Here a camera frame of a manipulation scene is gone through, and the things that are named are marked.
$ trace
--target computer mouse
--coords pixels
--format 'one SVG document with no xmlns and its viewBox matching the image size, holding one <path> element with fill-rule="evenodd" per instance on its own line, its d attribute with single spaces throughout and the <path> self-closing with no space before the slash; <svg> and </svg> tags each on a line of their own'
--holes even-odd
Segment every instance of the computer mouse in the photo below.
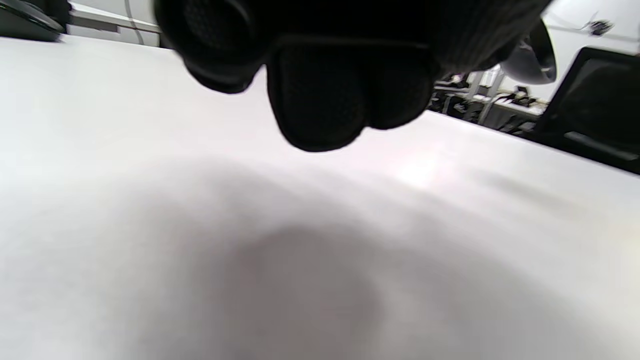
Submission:
<svg viewBox="0 0 640 360">
<path fill-rule="evenodd" d="M 21 0 L 0 0 L 0 36 L 38 41 L 55 41 L 62 25 L 37 7 Z"/>
</svg>

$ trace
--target black office chair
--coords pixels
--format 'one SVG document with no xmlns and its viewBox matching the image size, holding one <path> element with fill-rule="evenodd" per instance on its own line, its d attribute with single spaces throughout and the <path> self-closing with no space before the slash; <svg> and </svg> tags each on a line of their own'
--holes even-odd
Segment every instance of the black office chair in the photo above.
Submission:
<svg viewBox="0 0 640 360">
<path fill-rule="evenodd" d="M 640 174 L 640 58 L 585 47 L 528 136 Z"/>
</svg>

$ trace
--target gloved hand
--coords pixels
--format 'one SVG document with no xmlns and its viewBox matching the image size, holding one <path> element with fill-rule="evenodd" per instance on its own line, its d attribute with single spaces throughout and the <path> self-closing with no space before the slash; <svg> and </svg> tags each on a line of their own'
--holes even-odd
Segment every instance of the gloved hand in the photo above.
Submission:
<svg viewBox="0 0 640 360">
<path fill-rule="evenodd" d="M 213 37 L 216 45 L 223 38 L 225 46 L 233 46 L 234 37 L 227 35 L 234 31 L 220 26 L 226 18 L 208 10 L 210 1 L 215 0 L 184 0 L 185 8 L 190 9 L 184 14 L 158 14 L 169 41 L 179 43 L 171 39 L 171 19 L 167 18 L 184 16 L 187 25 L 198 23 L 189 27 L 194 37 L 203 42 Z M 424 5 L 426 21 L 417 28 L 424 31 L 421 35 L 427 49 L 314 44 L 283 47 L 266 62 L 269 100 L 280 130 L 300 149 L 330 151 L 351 143 L 365 126 L 392 129 L 407 124 L 426 109 L 433 83 L 443 75 L 489 69 L 505 60 L 549 2 L 390 3 L 388 6 Z M 215 26 L 203 27 L 203 20 Z"/>
</svg>

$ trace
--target glove finger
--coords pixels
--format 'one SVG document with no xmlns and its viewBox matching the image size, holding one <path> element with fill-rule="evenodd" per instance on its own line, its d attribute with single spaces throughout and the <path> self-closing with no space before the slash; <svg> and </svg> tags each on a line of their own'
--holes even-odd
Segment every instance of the glove finger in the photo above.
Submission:
<svg viewBox="0 0 640 360">
<path fill-rule="evenodd" d="M 267 64 L 267 75 L 271 107 L 293 146 L 339 149 L 364 128 L 364 92 L 356 61 L 345 48 L 282 49 Z"/>
<path fill-rule="evenodd" d="M 429 104 L 437 66 L 418 49 L 363 51 L 369 126 L 393 129 L 417 118 Z"/>
</svg>

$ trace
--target white tabletop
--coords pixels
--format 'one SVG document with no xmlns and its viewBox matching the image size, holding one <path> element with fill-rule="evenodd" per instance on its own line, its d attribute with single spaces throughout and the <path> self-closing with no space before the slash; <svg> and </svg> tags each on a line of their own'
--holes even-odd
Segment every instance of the white tabletop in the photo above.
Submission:
<svg viewBox="0 0 640 360">
<path fill-rule="evenodd" d="M 165 49 L 0 64 L 0 359 L 640 358 L 635 176 L 434 113 L 304 153 Z"/>
</svg>

